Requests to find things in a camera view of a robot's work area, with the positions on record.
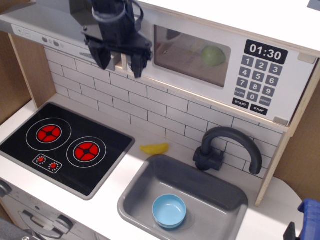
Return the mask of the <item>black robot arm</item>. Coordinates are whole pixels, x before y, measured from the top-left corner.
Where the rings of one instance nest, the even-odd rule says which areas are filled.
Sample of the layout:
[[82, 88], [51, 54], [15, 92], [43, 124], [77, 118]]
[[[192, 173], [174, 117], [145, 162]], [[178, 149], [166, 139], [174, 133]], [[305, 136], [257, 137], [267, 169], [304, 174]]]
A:
[[81, 32], [97, 65], [105, 70], [111, 52], [130, 57], [135, 78], [152, 59], [152, 42], [139, 33], [144, 12], [135, 0], [93, 0], [92, 16], [96, 23], [84, 25]]

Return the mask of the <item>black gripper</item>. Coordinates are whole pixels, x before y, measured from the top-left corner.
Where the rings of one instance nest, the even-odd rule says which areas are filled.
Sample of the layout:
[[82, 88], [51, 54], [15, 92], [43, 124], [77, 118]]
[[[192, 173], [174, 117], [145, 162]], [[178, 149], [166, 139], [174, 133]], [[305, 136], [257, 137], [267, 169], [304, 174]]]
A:
[[113, 17], [110, 22], [97, 21], [84, 25], [81, 33], [97, 65], [106, 70], [111, 52], [131, 55], [131, 70], [135, 78], [142, 76], [148, 61], [152, 59], [152, 43], [136, 30], [135, 19], [125, 14]]

